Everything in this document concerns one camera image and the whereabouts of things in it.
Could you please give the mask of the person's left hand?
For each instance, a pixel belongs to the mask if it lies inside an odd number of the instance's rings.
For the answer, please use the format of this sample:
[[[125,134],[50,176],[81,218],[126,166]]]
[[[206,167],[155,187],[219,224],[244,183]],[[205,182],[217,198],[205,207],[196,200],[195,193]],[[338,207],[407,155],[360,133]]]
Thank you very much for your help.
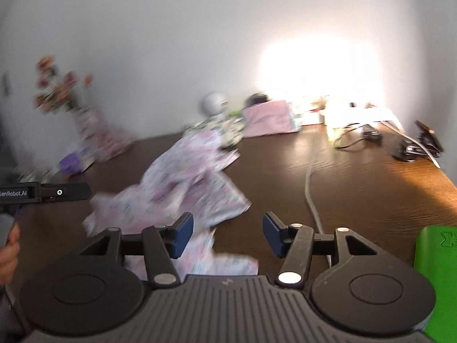
[[[18,224],[15,224],[9,233],[6,246],[0,251],[0,284],[2,286],[11,283],[19,263],[19,237],[20,228]]]

